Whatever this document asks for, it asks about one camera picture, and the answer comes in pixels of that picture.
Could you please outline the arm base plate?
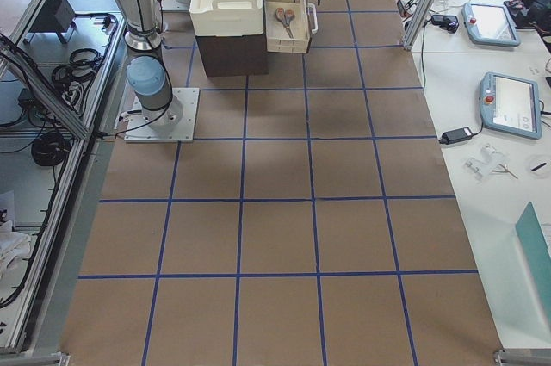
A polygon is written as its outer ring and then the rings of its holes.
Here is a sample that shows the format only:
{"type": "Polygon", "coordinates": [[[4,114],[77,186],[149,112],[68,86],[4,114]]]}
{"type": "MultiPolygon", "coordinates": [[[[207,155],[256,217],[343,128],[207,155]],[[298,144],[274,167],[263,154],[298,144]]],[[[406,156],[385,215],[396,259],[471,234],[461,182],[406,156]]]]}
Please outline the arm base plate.
{"type": "Polygon", "coordinates": [[[128,120],[130,130],[123,134],[127,143],[169,143],[192,142],[195,134],[196,114],[199,104],[198,88],[174,88],[171,105],[162,117],[150,124],[147,119],[160,115],[153,112],[141,112],[141,103],[137,96],[133,99],[132,110],[138,110],[128,120]]]}

